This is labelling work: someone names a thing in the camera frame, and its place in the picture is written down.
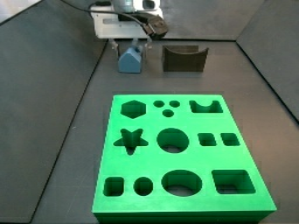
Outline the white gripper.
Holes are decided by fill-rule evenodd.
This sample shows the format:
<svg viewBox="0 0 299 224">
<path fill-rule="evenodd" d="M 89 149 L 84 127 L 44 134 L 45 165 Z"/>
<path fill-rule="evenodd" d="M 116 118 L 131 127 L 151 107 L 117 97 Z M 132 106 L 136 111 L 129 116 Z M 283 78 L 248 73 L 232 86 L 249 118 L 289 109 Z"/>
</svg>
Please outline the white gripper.
<svg viewBox="0 0 299 224">
<path fill-rule="evenodd" d="M 95 32 L 100 39 L 108 39 L 111 48 L 116 53 L 116 58 L 119 59 L 119 44 L 115 39 L 145 39 L 143 44 L 143 59 L 145 59 L 148 51 L 152 49 L 152 39 L 147 36 L 141 27 L 141 22 L 137 20 L 136 15 L 140 13 L 148 13 L 152 15 L 159 15 L 164 18 L 161 9 L 137 10 L 133 13 L 128 13 L 128 17 L 117 14 L 109 14 L 113 10 L 112 6 L 93 6 L 92 10 L 103 11 L 103 13 L 91 13 Z"/>
</svg>

